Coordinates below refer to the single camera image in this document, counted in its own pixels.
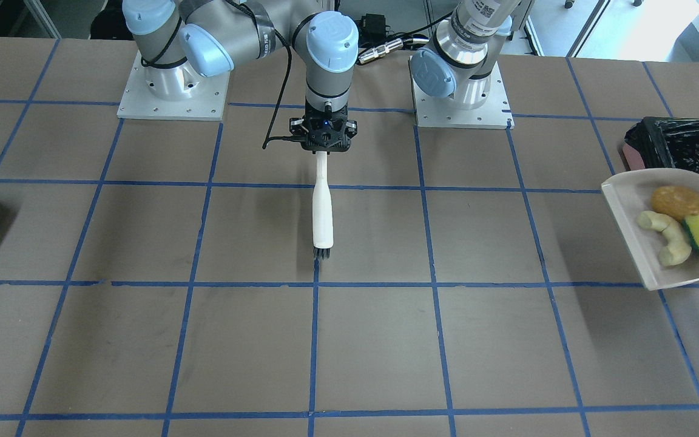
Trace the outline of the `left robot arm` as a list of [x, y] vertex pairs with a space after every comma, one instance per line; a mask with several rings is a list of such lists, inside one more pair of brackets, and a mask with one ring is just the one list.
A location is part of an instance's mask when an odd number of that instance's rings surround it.
[[460, 1], [450, 17], [436, 25], [430, 41], [411, 56], [413, 83], [452, 107], [482, 106], [518, 6], [518, 1]]

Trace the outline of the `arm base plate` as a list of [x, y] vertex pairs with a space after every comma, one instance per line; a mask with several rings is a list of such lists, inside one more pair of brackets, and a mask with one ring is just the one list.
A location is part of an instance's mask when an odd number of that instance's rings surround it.
[[222, 121], [230, 73], [203, 77], [186, 62], [144, 67], [137, 53], [116, 115], [122, 119]]
[[430, 52], [410, 57], [416, 124], [432, 128], [507, 129], [514, 127], [498, 66], [472, 80]]

